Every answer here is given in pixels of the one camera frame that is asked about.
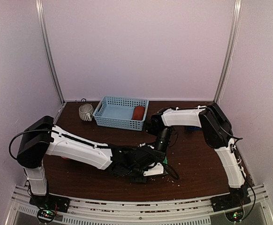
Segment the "rust brown towel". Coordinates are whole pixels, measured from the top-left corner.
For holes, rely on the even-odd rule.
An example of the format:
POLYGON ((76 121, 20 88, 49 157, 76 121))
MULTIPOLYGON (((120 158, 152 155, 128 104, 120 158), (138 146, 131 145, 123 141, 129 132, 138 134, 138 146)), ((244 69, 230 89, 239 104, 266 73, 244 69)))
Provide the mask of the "rust brown towel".
POLYGON ((132 120, 142 121, 145 113, 144 106, 136 106, 133 111, 132 120))

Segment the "light blue perforated basket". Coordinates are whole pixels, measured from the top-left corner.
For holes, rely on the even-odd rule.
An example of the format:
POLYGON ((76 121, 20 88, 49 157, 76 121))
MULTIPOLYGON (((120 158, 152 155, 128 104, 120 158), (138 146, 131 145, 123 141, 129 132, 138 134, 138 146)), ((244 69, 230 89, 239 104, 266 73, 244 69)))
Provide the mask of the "light blue perforated basket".
POLYGON ((147 99, 105 96, 97 105, 93 117, 98 126, 142 131, 148 106, 147 99), (141 120, 132 119, 137 106, 144 107, 141 120))

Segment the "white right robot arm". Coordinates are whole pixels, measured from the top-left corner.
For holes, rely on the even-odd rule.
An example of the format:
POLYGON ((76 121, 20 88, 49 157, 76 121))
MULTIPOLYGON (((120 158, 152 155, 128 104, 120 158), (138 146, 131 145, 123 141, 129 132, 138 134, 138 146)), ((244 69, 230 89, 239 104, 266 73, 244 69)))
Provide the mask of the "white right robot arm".
POLYGON ((162 108, 151 116, 145 124, 147 133, 160 138, 170 136, 173 126, 191 126, 202 129, 205 143, 218 154, 227 175, 230 193, 227 203, 238 206, 244 199, 241 190, 245 184, 245 174, 241 162, 235 156, 235 143, 241 140, 232 131, 232 125, 217 103, 196 108, 162 108))

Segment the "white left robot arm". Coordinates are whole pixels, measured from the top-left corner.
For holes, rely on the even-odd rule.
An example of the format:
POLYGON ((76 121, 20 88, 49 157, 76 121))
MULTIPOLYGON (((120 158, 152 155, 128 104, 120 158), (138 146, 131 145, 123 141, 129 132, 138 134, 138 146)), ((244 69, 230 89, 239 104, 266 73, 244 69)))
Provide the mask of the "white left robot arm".
POLYGON ((109 170, 114 176, 131 176, 136 182, 164 172, 165 154, 157 152, 151 145, 121 147, 93 142, 63 130, 53 123, 51 116, 42 117, 20 135, 22 139, 16 160, 24 168, 31 193, 43 208, 50 208, 54 203, 53 196, 48 194, 44 155, 79 161, 109 170))

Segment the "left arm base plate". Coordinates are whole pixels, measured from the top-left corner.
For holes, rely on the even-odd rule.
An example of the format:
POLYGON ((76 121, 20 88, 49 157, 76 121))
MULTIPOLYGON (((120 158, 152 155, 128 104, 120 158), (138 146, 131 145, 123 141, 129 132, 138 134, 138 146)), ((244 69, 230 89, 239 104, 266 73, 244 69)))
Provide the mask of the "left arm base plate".
POLYGON ((57 195, 32 195, 29 203, 39 208, 45 208, 56 212, 67 213, 70 204, 70 199, 67 197, 61 197, 57 195))

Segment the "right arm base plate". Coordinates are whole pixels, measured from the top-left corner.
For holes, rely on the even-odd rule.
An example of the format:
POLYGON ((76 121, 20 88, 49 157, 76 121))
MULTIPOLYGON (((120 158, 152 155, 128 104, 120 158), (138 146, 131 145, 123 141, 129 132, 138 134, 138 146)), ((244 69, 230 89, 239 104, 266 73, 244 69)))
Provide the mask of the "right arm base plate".
POLYGON ((230 210, 251 203, 250 197, 233 194, 215 196, 210 201, 214 212, 230 210))

